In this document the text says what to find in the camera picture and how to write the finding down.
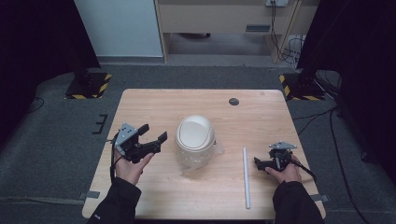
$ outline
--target power outlet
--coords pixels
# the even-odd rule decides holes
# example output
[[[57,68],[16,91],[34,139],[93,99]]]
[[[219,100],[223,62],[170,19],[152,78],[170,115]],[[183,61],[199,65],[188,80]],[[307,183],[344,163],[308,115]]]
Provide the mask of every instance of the power outlet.
[[[277,7],[286,7],[289,0],[266,0],[265,5],[272,7],[275,4]]]

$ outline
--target clear plastic container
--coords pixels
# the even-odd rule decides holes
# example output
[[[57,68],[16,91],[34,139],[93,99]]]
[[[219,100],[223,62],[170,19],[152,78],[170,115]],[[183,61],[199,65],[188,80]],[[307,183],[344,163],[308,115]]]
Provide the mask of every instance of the clear plastic container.
[[[177,127],[177,157],[183,170],[207,165],[213,157],[215,130],[209,119],[192,115],[184,118]]]

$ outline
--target black stand base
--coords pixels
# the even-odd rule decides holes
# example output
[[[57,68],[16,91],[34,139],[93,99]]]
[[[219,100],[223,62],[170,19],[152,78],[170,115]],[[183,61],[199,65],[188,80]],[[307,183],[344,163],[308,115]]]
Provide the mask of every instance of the black stand base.
[[[309,85],[302,86],[299,83],[299,77],[299,73],[280,76],[287,100],[324,100],[324,92],[317,83],[312,81]]]
[[[89,80],[81,83],[77,76],[73,79],[65,93],[66,99],[100,98],[111,75],[107,73],[89,73]]]

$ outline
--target black device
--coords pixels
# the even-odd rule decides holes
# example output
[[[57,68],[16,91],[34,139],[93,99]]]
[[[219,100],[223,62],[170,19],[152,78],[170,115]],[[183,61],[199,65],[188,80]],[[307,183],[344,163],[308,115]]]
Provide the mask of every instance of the black device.
[[[145,124],[139,129],[134,128],[128,123],[123,122],[119,132],[112,140],[110,177],[111,182],[114,180],[114,169],[117,161],[114,162],[114,150],[117,150],[121,157],[132,163],[140,162],[149,153],[161,152],[161,144],[168,139],[167,132],[161,134],[157,140],[146,144],[139,143],[139,136],[149,130],[149,125]]]
[[[291,158],[291,150],[297,148],[297,146],[280,141],[270,145],[269,147],[271,148],[269,152],[270,158],[272,159],[271,161],[261,161],[256,157],[254,158],[254,162],[256,163],[258,170],[265,171],[265,167],[271,167],[279,172],[282,172],[286,169],[289,163],[293,163],[305,170],[314,178],[314,181],[317,182],[317,177],[314,173],[300,164],[299,161],[295,161]]]

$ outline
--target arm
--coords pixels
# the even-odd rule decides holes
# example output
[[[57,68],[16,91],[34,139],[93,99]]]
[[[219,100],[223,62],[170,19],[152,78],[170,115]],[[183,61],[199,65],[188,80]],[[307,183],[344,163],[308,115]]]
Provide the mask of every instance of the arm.
[[[298,181],[280,184],[273,198],[276,224],[324,223],[317,205]]]
[[[301,183],[298,166],[290,163],[283,172],[270,167],[266,167],[265,171],[273,175],[280,183],[273,198],[276,224],[324,223],[317,205]]]
[[[134,223],[134,210],[140,194],[141,191],[136,186],[116,177],[88,223]]]
[[[139,163],[131,163],[120,158],[115,150],[116,174],[107,196],[96,207],[88,220],[92,223],[134,223],[134,214],[141,191],[135,185],[143,173],[143,168],[149,163],[153,153],[148,154]]]

